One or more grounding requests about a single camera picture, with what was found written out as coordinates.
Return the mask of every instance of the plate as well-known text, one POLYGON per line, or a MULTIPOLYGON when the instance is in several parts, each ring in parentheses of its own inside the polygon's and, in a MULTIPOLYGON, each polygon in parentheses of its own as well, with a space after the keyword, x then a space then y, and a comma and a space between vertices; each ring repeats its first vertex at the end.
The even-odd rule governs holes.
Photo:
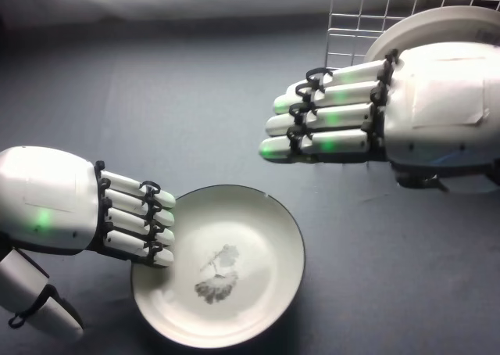
POLYGON ((396 48, 437 42, 500 44, 500 12, 470 5, 450 5, 416 13, 387 29, 370 47, 365 62, 383 59, 396 48))
POLYGON ((285 312, 305 249, 284 206, 252 188, 217 185, 179 198, 173 215, 174 265, 132 266, 135 301, 157 332, 220 348, 255 337, 285 312))

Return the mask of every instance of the back of robotic hand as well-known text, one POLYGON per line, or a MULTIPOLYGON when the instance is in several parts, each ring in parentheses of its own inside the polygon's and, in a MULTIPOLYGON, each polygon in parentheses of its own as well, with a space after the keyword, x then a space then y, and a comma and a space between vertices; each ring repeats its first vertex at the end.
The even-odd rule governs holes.
POLYGON ((274 102, 261 156, 275 163, 388 161, 406 188, 500 185, 500 48, 445 42, 320 68, 274 102))
POLYGON ((73 255, 84 249, 151 267, 173 254, 175 198, 152 181, 110 173, 40 147, 0 152, 0 307, 11 328, 28 323, 61 339, 82 336, 78 313, 20 249, 73 255))

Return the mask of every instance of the wire basket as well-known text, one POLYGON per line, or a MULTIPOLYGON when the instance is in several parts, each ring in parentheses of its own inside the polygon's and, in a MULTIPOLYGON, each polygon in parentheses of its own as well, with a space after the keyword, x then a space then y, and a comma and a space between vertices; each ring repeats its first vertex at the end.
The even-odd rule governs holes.
POLYGON ((362 63, 372 43, 397 22, 450 5, 500 10, 500 0, 331 0, 325 67, 362 63))

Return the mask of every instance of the metal dish rack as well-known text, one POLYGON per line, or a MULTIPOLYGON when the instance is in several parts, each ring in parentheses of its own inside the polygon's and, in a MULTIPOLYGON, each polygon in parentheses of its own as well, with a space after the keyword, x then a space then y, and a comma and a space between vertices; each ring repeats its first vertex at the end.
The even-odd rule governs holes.
POLYGON ((331 0, 325 67, 362 63, 372 43, 397 22, 450 5, 500 10, 500 0, 331 0))

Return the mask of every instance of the wire rack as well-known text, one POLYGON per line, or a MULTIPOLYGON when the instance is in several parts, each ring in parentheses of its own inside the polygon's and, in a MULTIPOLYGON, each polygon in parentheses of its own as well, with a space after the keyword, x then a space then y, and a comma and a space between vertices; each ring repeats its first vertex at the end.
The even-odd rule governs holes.
POLYGON ((397 22, 450 5, 500 10, 500 0, 331 0, 325 67, 362 63, 372 43, 397 22))

